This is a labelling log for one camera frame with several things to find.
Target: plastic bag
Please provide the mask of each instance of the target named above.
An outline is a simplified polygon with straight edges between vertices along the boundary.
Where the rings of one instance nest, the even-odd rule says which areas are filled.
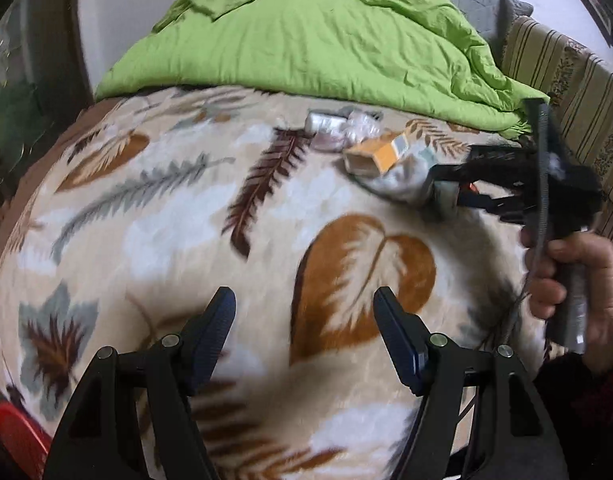
[[[374,178],[356,176],[357,181],[379,196],[414,206],[422,205],[426,200],[423,191],[429,168],[438,161],[429,148],[420,151],[416,148],[412,146],[405,158],[384,175]]]
[[[382,133],[382,127],[372,116],[354,110],[345,119],[318,112],[311,112],[306,118],[304,129],[315,133],[311,147],[319,152],[339,153],[362,142],[374,139]]]

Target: hand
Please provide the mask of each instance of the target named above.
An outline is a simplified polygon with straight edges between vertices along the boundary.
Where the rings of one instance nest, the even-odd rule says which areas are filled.
[[[524,228],[520,233],[522,244],[530,248],[531,236]],[[524,257],[527,269],[533,262],[533,249]],[[587,269],[589,280],[589,313],[587,315],[586,350],[583,362],[594,374],[613,368],[613,244],[593,233],[574,233],[564,240],[552,240],[538,262],[533,280],[529,284],[529,307],[540,318],[553,316],[556,305],[562,303],[567,290],[557,281],[555,263],[581,262]]]

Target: brown leaf print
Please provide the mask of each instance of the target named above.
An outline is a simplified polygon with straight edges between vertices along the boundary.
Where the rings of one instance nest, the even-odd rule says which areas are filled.
[[[84,151],[84,149],[93,142],[93,140],[95,139],[95,137],[98,136],[98,134],[100,133],[100,129],[96,129],[93,130],[92,132],[86,134],[84,137],[82,137],[82,139],[78,140],[74,146],[73,149],[71,150],[71,153],[69,154],[66,163],[70,164],[71,161],[80,153],[82,153],[82,151]]]
[[[208,120],[214,120],[216,123],[227,123],[231,120],[231,114],[221,110],[202,108],[200,113],[193,118],[194,123],[202,123]]]
[[[223,351],[219,359],[227,355]],[[314,452],[309,446],[292,450],[261,434],[261,424],[246,416],[246,404],[233,400],[236,386],[232,380],[211,380],[193,397],[191,418],[220,478],[282,480],[285,474],[315,469],[344,452],[341,448]],[[154,454],[160,468],[155,446]]]
[[[11,237],[8,241],[8,248],[11,252],[19,253],[22,250],[26,236],[30,231],[42,231],[44,228],[44,224],[42,222],[38,222],[30,217],[36,197],[37,192],[33,195],[30,202],[24,208],[24,212],[13,228],[13,231],[11,231]]]
[[[442,152],[445,156],[461,158],[469,151],[469,145],[454,139],[436,126],[429,119],[413,119],[407,123],[405,129],[408,136],[415,135],[416,139],[424,139],[424,144],[433,149],[434,152]]]
[[[138,345],[138,350],[146,350],[157,339],[162,336],[179,332],[184,324],[189,320],[191,316],[197,314],[197,312],[183,312],[181,314],[174,314],[173,316],[165,316],[154,322],[151,315],[148,312],[147,307],[133,293],[126,291],[124,294],[125,299],[131,304],[142,317],[142,320],[146,324],[147,334]]]
[[[231,245],[248,258],[251,242],[248,232],[256,220],[258,208],[274,188],[280,187],[280,177],[288,178],[290,172],[304,161],[311,144],[311,136],[304,130],[276,130],[270,147],[262,152],[260,160],[249,170],[235,202],[229,206],[229,214],[222,234],[232,229]]]
[[[327,224],[300,262],[291,306],[291,364],[378,335],[373,294],[390,286],[407,312],[429,300],[436,268],[429,248],[409,235],[387,235],[371,216]]]
[[[32,321],[26,323],[26,337],[37,351],[35,376],[42,376],[48,392],[55,388],[56,405],[71,380],[71,368],[77,361],[84,330],[71,319],[58,329],[56,316],[51,315],[48,334]]]
[[[478,135],[480,130],[476,128],[469,128],[468,126],[462,126],[462,124],[451,123],[447,121],[448,126],[451,128],[452,132],[462,132],[464,134],[475,134]]]
[[[148,136],[135,130],[113,137],[99,150],[85,157],[66,176],[57,191],[75,189],[112,173],[138,155],[148,144]]]

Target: finger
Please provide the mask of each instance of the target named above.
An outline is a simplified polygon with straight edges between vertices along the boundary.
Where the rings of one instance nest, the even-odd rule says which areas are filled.
[[[524,245],[527,249],[531,248],[535,245],[533,241],[533,236],[531,235],[531,231],[528,227],[524,226],[520,230],[520,243]]]
[[[524,265],[527,269],[533,268],[533,258],[535,257],[535,250],[529,249],[524,254]],[[540,258],[538,268],[535,270],[535,278],[552,278],[555,275],[555,262],[547,257]]]
[[[529,310],[538,319],[549,319],[555,314],[555,305],[542,303],[531,297],[529,298]]]
[[[581,262],[596,269],[613,268],[613,243],[594,233],[573,233],[564,240],[552,240],[547,254],[565,264]]]
[[[556,280],[535,278],[529,283],[529,294],[542,303],[557,305],[567,297],[567,290]]]

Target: red object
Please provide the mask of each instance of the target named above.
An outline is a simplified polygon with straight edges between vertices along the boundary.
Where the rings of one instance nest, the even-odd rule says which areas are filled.
[[[588,426],[613,423],[613,371],[607,375],[602,386],[587,393],[573,403],[580,420]]]
[[[472,191],[474,193],[480,193],[480,190],[477,189],[476,185],[473,182],[460,184],[460,190],[463,191]]]
[[[42,480],[51,437],[10,402],[0,402],[0,440],[32,480]]]

